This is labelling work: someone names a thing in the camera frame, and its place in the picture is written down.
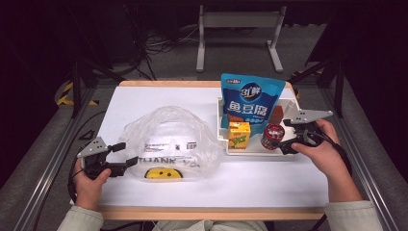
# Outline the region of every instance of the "blue snack bag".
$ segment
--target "blue snack bag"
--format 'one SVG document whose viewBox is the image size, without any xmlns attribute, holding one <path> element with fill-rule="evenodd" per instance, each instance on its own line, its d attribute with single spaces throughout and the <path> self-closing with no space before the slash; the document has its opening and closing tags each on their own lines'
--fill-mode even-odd
<svg viewBox="0 0 408 231">
<path fill-rule="evenodd" d="M 249 122 L 251 137 L 262 134 L 286 82 L 271 78 L 221 75 L 222 109 L 221 128 L 229 122 Z"/>
</svg>

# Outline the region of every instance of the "wooden edge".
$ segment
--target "wooden edge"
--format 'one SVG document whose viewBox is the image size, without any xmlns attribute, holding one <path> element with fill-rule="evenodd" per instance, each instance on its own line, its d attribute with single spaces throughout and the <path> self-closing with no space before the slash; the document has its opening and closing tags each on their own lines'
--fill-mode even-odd
<svg viewBox="0 0 408 231">
<path fill-rule="evenodd" d="M 104 219 L 122 220 L 290 220 L 320 219 L 323 208 L 142 208 L 101 207 Z"/>
<path fill-rule="evenodd" d="M 180 87 L 180 88 L 221 88 L 220 81 L 139 81 L 127 80 L 119 84 L 121 87 Z M 289 82 L 286 82 L 285 88 L 293 87 Z"/>
</svg>

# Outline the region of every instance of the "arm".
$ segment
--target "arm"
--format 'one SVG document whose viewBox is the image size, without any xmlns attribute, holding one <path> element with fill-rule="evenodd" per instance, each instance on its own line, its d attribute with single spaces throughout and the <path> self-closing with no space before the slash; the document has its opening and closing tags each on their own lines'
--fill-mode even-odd
<svg viewBox="0 0 408 231">
<path fill-rule="evenodd" d="M 318 127 L 335 143 L 339 143 L 333 125 L 323 119 L 317 121 Z M 308 156 L 316 167 L 327 177 L 330 202 L 358 201 L 360 195 L 340 154 L 327 141 L 317 147 L 309 147 L 300 143 L 293 143 L 292 148 Z"/>
<path fill-rule="evenodd" d="M 339 138 L 330 122 L 321 119 L 317 124 L 323 133 L 335 143 L 339 143 Z M 309 147 L 293 143 L 292 148 L 308 156 L 327 177 L 330 203 L 324 208 L 324 212 L 331 230 L 383 230 L 375 208 L 370 201 L 363 200 L 342 157 L 332 144 L 324 141 L 317 147 Z"/>
<path fill-rule="evenodd" d="M 104 220 L 96 210 L 102 193 L 102 185 L 108 180 L 111 170 L 105 169 L 95 180 L 91 180 L 82 171 L 80 160 L 77 160 L 75 172 L 77 172 L 74 176 L 77 192 L 76 204 L 68 211 L 58 230 L 99 231 Z"/>
</svg>

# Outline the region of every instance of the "smiley face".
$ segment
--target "smiley face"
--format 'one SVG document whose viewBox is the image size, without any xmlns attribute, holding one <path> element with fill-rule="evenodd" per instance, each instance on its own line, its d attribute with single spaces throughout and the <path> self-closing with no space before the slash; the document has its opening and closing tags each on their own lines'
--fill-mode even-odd
<svg viewBox="0 0 408 231">
<path fill-rule="evenodd" d="M 183 178 L 181 172 L 174 168 L 155 167 L 149 169 L 145 174 L 146 179 L 179 179 Z"/>
</svg>

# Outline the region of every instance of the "hand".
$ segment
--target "hand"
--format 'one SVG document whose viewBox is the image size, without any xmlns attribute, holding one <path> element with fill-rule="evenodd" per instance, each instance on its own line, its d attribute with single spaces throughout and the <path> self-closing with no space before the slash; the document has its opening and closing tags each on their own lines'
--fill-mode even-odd
<svg viewBox="0 0 408 231">
<path fill-rule="evenodd" d="M 102 185 L 108 180 L 112 171 L 107 168 L 103 170 L 95 180 L 91 180 L 87 177 L 85 172 L 82 171 L 80 159 L 75 163 L 74 169 L 75 172 L 79 172 L 74 177 L 75 190 L 77 192 L 75 205 L 96 211 L 102 193 Z"/>
<path fill-rule="evenodd" d="M 321 131 L 330 137 L 333 142 L 340 144 L 333 124 L 324 119 L 319 119 L 316 123 Z M 310 147 L 301 143 L 293 143 L 292 148 L 309 157 L 315 166 L 328 177 L 336 174 L 346 174 L 347 172 L 346 166 L 339 152 L 337 152 L 332 144 L 327 141 L 324 141 L 317 147 Z"/>
<path fill-rule="evenodd" d="M 324 119 L 319 119 L 316 123 L 323 133 L 335 143 L 340 144 L 333 124 Z M 326 175 L 330 202 L 347 202 L 363 199 L 342 157 L 331 143 L 324 141 L 317 147 L 292 143 L 292 148 L 309 157 L 315 166 Z"/>
</svg>

